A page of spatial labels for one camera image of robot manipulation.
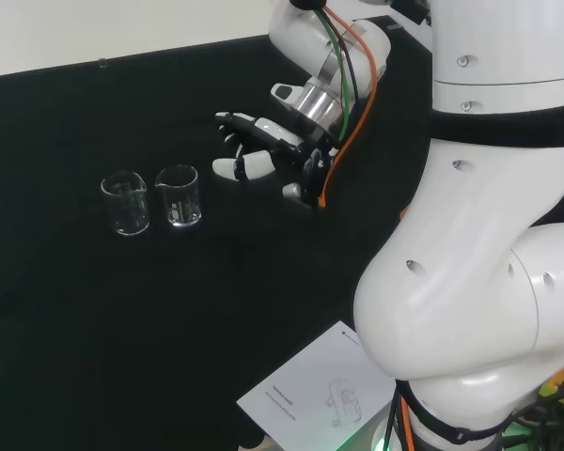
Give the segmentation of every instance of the glass beaker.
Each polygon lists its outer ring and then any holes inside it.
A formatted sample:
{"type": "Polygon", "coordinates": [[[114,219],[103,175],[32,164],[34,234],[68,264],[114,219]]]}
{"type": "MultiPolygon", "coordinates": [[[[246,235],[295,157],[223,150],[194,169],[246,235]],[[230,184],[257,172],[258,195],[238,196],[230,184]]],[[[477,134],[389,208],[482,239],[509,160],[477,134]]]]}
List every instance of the glass beaker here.
{"type": "Polygon", "coordinates": [[[170,166],[161,171],[155,187],[163,195],[167,221],[174,227],[196,224],[202,213],[198,198],[198,173],[187,164],[170,166]]]}
{"type": "Polygon", "coordinates": [[[135,172],[121,171],[101,183],[104,205],[119,235],[137,235],[149,226],[147,184],[135,172]]]}

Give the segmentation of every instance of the white wall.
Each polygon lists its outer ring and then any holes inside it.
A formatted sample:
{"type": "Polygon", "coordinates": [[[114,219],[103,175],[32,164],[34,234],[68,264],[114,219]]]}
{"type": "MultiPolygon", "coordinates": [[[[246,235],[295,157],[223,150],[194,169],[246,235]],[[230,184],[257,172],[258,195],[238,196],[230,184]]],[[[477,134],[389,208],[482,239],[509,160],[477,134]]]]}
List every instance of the white wall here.
{"type": "MultiPolygon", "coordinates": [[[[274,1],[0,0],[0,75],[266,34],[274,1]]],[[[391,13],[430,44],[428,27],[363,1],[328,5],[351,19],[391,13]]]]}

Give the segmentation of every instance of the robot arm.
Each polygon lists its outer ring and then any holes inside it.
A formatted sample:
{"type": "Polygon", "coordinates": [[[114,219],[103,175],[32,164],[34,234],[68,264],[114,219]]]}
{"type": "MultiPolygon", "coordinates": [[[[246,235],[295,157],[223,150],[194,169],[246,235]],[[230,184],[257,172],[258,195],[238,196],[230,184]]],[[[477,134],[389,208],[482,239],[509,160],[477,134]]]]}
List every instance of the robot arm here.
{"type": "MultiPolygon", "coordinates": [[[[428,416],[482,431],[564,366],[564,225],[529,229],[564,195],[564,0],[431,0],[431,18],[435,139],[411,208],[361,278],[355,326],[428,416]]],[[[380,77],[388,38],[352,27],[380,77]]],[[[285,0],[270,35],[311,76],[273,96],[317,148],[342,115],[329,38],[313,11],[285,0]]],[[[359,45],[350,55],[367,96],[368,62],[359,45]]],[[[433,448],[494,441],[464,443],[411,418],[433,448]]]]}

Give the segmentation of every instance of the black tablecloth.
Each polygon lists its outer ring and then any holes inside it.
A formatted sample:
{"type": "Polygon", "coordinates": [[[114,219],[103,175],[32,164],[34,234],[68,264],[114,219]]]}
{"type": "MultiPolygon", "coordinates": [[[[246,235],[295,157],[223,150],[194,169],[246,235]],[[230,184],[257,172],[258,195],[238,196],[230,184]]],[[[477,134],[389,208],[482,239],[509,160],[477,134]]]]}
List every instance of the black tablecloth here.
{"type": "Polygon", "coordinates": [[[353,324],[359,276],[426,159],[431,56],[374,22],[388,71],[326,212],[284,202],[276,177],[247,188],[212,174],[227,152],[215,112],[288,125],[269,90],[306,75],[267,37],[0,77],[0,450],[257,439],[236,400],[353,324]],[[200,225],[171,230],[150,189],[150,229],[116,236],[102,178],[128,169],[151,186],[174,163],[198,169],[200,225]]]}

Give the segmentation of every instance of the printed diagram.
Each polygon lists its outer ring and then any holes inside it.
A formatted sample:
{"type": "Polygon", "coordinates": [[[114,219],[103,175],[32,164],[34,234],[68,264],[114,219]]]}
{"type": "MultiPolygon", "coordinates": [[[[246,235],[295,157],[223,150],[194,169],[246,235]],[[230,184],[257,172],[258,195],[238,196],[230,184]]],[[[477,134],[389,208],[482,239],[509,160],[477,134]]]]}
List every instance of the printed diagram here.
{"type": "Polygon", "coordinates": [[[330,397],[326,406],[337,410],[337,419],[332,422],[333,428],[353,429],[361,421],[361,408],[355,387],[345,379],[330,382],[330,397]]]}

